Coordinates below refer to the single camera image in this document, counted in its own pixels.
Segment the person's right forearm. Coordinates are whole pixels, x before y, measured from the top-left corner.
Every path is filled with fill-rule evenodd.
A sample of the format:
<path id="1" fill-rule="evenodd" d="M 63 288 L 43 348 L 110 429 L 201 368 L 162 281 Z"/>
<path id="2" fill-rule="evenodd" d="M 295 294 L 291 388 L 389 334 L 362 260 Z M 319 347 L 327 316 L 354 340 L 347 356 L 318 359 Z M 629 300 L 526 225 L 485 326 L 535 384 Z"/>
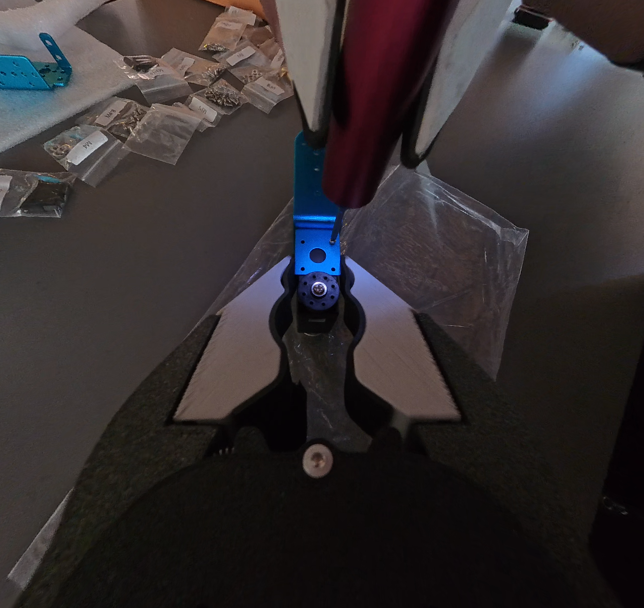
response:
<path id="1" fill-rule="evenodd" d="M 643 71 L 643 0 L 521 0 L 621 67 Z"/>

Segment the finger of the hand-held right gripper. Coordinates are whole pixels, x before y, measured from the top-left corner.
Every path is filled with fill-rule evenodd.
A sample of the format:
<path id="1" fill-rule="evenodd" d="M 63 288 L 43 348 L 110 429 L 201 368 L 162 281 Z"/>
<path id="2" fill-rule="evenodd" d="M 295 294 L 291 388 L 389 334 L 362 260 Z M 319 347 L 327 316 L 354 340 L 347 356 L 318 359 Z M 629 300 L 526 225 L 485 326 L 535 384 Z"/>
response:
<path id="1" fill-rule="evenodd" d="M 346 0 L 260 0 L 285 52 L 305 140 L 324 147 L 332 113 Z"/>
<path id="2" fill-rule="evenodd" d="M 400 159 L 416 167 L 461 101 L 512 0 L 454 0 L 453 11 L 402 134 Z"/>

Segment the blue metal bracket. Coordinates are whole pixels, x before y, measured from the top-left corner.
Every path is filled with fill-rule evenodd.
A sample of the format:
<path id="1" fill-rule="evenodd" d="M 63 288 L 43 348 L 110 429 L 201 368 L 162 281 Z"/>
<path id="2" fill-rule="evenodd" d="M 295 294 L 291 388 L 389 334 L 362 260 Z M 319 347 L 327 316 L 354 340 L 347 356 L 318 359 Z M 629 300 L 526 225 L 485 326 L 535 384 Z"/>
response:
<path id="1" fill-rule="evenodd" d="M 39 38 L 53 62 L 34 62 L 24 55 L 1 55 L 1 89 L 52 91 L 68 85 L 73 69 L 54 38 L 45 32 Z"/>

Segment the white foam sheet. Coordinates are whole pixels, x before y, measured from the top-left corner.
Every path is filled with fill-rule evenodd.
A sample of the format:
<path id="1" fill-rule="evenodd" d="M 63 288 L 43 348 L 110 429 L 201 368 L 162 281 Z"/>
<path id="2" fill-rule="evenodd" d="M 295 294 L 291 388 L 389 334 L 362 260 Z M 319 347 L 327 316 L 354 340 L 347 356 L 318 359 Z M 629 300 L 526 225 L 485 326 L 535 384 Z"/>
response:
<path id="1" fill-rule="evenodd" d="M 1 152 L 134 84 L 117 66 L 122 55 L 81 29 L 55 42 L 72 66 L 71 79 L 53 90 L 1 90 Z"/>

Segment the pile of small screw bags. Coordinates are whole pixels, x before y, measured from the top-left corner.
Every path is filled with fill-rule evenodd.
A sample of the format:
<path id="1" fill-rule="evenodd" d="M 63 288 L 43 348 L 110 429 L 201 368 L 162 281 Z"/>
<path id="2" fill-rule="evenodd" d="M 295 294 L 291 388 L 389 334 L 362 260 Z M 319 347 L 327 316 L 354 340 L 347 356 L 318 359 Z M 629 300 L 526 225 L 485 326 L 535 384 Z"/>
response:
<path id="1" fill-rule="evenodd" d="M 251 11 L 228 7 L 198 48 L 117 56 L 144 103 L 99 87 L 102 100 L 43 144 L 64 172 L 1 169 L 1 217 L 59 218 L 80 180 L 97 187 L 130 154 L 175 165 L 198 131 L 251 104 L 263 113 L 293 94 L 283 49 Z"/>

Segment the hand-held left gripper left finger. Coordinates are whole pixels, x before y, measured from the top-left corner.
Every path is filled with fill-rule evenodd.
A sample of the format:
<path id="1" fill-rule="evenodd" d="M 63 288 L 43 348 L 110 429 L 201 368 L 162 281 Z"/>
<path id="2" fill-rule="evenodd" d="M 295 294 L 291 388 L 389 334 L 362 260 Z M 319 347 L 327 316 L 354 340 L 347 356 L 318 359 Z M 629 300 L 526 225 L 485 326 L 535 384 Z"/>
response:
<path id="1" fill-rule="evenodd" d="M 218 321 L 173 419 L 229 420 L 278 383 L 288 366 L 292 260 L 283 259 L 218 312 Z"/>

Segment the clear plastic bag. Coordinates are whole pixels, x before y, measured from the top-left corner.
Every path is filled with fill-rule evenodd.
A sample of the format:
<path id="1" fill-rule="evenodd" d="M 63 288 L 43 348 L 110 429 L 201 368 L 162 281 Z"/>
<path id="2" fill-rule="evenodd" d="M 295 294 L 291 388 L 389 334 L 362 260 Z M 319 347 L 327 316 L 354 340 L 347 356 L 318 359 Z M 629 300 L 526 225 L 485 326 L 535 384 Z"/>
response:
<path id="1" fill-rule="evenodd" d="M 487 206 L 432 177 L 390 167 L 374 200 L 350 212 L 342 250 L 414 310 L 456 340 L 495 378 L 519 282 L 528 232 Z M 50 547 L 69 499 L 82 486 L 98 489 L 112 518 L 154 480 L 205 455 L 212 427 L 165 426 L 178 377 L 187 373 L 197 342 L 184 341 L 124 403 L 81 469 L 78 482 L 24 554 L 10 556 L 1 575 L 9 596 L 28 587 Z"/>

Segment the grey desk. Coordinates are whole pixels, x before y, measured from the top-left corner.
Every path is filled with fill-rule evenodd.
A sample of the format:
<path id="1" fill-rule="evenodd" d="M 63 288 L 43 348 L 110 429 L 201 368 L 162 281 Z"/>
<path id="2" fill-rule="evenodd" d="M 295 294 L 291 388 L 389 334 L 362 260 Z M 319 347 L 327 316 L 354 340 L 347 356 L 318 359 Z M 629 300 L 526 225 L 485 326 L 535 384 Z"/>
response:
<path id="1" fill-rule="evenodd" d="M 1 220 L 2 605 L 108 421 L 290 200 L 300 130 L 293 98 L 246 105 L 175 166 L 134 155 L 60 219 Z M 510 24 L 427 162 L 529 229 L 497 381 L 588 526 L 643 340 L 643 77 Z"/>

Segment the black servo motor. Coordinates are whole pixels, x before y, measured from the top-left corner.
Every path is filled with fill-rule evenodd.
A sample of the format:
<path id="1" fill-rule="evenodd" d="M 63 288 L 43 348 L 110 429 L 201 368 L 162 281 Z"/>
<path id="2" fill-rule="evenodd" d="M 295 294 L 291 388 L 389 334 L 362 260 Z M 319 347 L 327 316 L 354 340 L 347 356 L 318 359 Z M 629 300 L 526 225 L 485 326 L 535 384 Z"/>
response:
<path id="1" fill-rule="evenodd" d="M 299 277 L 296 326 L 303 334 L 328 334 L 339 315 L 341 289 L 333 275 L 316 271 Z"/>

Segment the person's dark clothing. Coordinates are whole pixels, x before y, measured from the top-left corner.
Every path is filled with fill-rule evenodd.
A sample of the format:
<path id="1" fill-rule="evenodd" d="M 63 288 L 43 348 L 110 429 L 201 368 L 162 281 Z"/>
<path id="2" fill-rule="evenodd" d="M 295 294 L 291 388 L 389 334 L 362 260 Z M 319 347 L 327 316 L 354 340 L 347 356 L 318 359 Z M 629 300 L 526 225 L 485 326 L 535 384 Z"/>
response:
<path id="1" fill-rule="evenodd" d="M 589 538 L 624 607 L 643 606 L 643 354 L 634 375 Z"/>

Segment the red screwdriver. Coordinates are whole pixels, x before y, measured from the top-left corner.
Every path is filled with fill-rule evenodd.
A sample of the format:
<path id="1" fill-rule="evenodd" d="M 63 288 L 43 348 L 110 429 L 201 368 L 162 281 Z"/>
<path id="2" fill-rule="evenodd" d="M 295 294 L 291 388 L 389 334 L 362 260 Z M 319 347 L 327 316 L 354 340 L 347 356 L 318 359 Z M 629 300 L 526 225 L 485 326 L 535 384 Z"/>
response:
<path id="1" fill-rule="evenodd" d="M 322 181 L 340 211 L 373 199 L 458 1 L 349 1 Z"/>

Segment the long blue U bracket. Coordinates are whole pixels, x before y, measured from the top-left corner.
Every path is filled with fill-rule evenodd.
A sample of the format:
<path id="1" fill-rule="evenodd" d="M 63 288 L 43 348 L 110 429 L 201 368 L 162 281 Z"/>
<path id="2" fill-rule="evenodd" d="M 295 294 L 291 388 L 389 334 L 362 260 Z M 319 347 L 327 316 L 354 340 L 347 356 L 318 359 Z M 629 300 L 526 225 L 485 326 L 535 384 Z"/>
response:
<path id="1" fill-rule="evenodd" d="M 308 145 L 304 132 L 294 142 L 295 273 L 341 275 L 340 230 L 344 210 L 323 193 L 325 150 Z"/>

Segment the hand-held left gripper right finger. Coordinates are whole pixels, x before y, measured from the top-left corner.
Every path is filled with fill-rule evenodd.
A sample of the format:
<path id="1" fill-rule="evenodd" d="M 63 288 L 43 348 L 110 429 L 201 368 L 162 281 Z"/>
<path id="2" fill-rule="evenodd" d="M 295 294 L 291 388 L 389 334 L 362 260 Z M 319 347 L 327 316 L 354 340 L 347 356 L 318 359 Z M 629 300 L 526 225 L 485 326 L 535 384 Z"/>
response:
<path id="1" fill-rule="evenodd" d="M 357 383 L 384 403 L 386 422 L 459 422 L 461 413 L 431 351 L 414 310 L 351 258 L 348 295 L 361 324 L 353 350 Z"/>

